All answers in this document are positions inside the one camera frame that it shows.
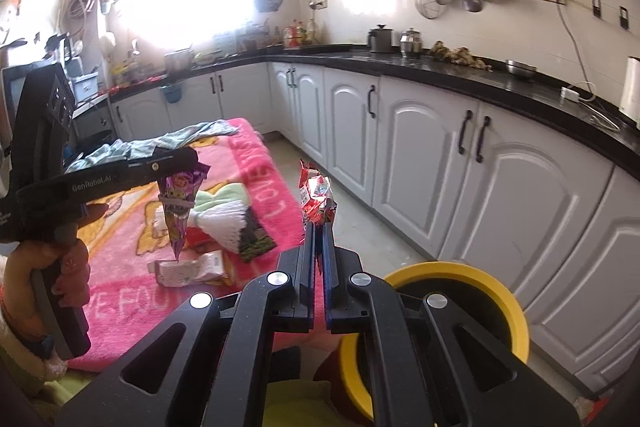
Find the left hand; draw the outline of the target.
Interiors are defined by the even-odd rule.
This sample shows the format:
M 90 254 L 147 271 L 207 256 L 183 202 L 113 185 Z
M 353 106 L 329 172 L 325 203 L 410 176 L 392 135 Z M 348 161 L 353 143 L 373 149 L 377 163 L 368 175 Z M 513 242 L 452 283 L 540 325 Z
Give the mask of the left hand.
M 62 378 L 67 369 L 38 313 L 30 283 L 32 272 L 56 260 L 61 262 L 61 274 L 52 291 L 61 298 L 60 306 L 85 306 L 90 300 L 90 265 L 80 239 L 72 247 L 25 241 L 1 258 L 1 365 L 29 398 Z

